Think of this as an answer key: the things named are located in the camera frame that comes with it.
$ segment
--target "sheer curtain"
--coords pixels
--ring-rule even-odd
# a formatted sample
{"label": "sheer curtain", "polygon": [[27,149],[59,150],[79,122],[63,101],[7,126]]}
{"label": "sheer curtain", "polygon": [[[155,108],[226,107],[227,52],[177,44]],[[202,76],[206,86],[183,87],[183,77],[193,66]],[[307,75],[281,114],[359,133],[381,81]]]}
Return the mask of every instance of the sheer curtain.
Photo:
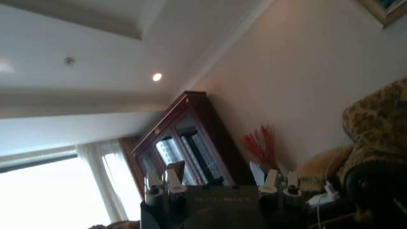
{"label": "sheer curtain", "polygon": [[83,144],[77,151],[94,174],[111,221],[141,220],[142,198],[119,141]]}

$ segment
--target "dark wooden furniture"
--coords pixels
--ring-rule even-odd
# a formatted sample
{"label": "dark wooden furniture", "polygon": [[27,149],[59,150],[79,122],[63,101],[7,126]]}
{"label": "dark wooden furniture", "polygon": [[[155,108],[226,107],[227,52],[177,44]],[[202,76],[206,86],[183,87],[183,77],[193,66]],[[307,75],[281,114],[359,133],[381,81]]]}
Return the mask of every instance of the dark wooden furniture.
{"label": "dark wooden furniture", "polygon": [[205,92],[181,95],[126,156],[141,192],[145,191],[146,174],[151,171],[162,174],[170,163],[182,160],[186,161],[186,185],[255,183]]}

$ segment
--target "ceiling beam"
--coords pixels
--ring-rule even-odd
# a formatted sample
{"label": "ceiling beam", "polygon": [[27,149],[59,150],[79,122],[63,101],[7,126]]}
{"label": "ceiling beam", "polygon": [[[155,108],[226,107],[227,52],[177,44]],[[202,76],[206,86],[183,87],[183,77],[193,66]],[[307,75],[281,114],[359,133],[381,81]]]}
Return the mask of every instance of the ceiling beam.
{"label": "ceiling beam", "polygon": [[0,87],[0,119],[127,112],[162,112],[165,96]]}
{"label": "ceiling beam", "polygon": [[2,0],[0,4],[73,22],[86,27],[107,31],[121,36],[142,40],[142,35],[137,28],[137,22],[123,21],[69,3],[55,0]]}

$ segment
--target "wall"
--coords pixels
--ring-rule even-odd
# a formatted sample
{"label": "wall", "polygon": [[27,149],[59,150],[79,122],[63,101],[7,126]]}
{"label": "wall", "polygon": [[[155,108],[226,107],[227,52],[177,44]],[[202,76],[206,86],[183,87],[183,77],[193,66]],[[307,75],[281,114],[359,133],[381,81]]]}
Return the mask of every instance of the wall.
{"label": "wall", "polygon": [[239,145],[262,124],[295,168],[351,144],[342,111],[407,75],[407,17],[381,30],[353,0],[277,0],[194,90],[211,101]]}

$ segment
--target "recessed ceiling light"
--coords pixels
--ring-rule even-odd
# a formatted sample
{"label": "recessed ceiling light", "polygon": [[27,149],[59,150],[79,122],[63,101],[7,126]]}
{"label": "recessed ceiling light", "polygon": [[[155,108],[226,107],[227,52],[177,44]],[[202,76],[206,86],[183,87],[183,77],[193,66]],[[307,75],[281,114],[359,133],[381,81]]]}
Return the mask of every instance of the recessed ceiling light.
{"label": "recessed ceiling light", "polygon": [[153,76],[153,80],[158,82],[162,79],[162,77],[163,77],[162,73],[155,73],[155,75]]}

